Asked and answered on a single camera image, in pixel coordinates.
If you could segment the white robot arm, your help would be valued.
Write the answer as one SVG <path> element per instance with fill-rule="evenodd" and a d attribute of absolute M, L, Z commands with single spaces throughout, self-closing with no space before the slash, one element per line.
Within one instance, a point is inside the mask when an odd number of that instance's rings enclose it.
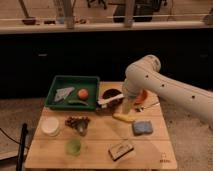
<path fill-rule="evenodd" d="M 125 70 L 124 97 L 131 100 L 142 90 L 152 91 L 196 114 L 213 129 L 213 92 L 163 76 L 160 68 L 160 60 L 155 55 L 146 55 L 131 63 Z"/>

